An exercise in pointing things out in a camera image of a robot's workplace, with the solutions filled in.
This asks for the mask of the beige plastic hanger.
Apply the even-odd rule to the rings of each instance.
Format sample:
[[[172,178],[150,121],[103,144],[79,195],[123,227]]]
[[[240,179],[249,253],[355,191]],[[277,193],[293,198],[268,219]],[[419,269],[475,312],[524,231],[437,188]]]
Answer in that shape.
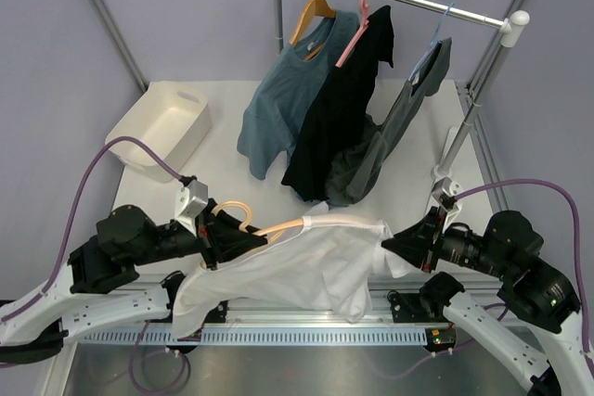
[[[247,233],[247,227],[252,223],[253,212],[252,209],[244,202],[237,200],[228,200],[215,205],[212,209],[213,215],[218,215],[221,211],[227,208],[238,208],[244,212],[244,220],[239,224],[239,231]],[[268,236],[268,243],[273,243],[279,239],[287,230],[301,226],[334,226],[334,225],[349,225],[349,226],[374,226],[378,221],[369,219],[367,217],[344,214],[344,213],[327,213],[323,215],[305,215],[298,219],[287,221],[281,224],[269,226],[264,229],[257,230],[253,233],[254,236]]]

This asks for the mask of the white t shirt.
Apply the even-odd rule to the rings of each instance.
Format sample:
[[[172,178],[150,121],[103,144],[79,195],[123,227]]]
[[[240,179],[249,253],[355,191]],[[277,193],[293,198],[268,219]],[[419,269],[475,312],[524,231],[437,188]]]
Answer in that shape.
[[[172,334],[187,338],[196,332],[205,318],[194,311],[179,312],[181,290],[186,290],[196,278],[218,275],[229,278],[249,277],[252,280],[270,278],[301,280],[323,276],[336,280],[356,280],[373,275],[400,278],[413,272],[413,266],[381,246],[392,237],[388,224],[377,220],[374,226],[301,226],[297,233],[274,244],[253,249],[236,259],[222,263],[217,270],[202,266],[188,274],[177,290]]]

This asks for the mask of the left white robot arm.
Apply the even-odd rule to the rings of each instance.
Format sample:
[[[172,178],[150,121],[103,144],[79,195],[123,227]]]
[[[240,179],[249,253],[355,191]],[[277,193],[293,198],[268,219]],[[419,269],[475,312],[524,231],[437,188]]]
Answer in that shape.
[[[1,365],[42,362],[87,335],[141,321],[170,323],[193,318],[199,298],[179,289],[185,274],[169,273],[158,284],[116,296],[114,290],[139,279],[137,267],[198,254],[215,270],[267,240],[256,228],[209,205],[191,233],[178,221],[155,224],[140,208],[122,206],[97,223],[97,232],[59,268],[56,282],[40,286],[32,307],[16,314],[20,303],[1,303]]]

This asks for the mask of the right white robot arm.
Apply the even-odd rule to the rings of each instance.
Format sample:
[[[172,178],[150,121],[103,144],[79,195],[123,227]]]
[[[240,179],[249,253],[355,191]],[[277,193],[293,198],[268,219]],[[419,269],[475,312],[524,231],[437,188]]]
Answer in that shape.
[[[431,278],[419,290],[429,318],[462,328],[516,378],[529,395],[590,395],[593,361],[582,329],[586,305],[570,280],[543,261],[544,240],[517,211],[492,215],[483,234],[467,224],[446,223],[433,207],[416,224],[384,241],[387,251]],[[497,297],[526,323],[535,350],[491,316],[453,276],[436,269],[444,261],[499,280]]]

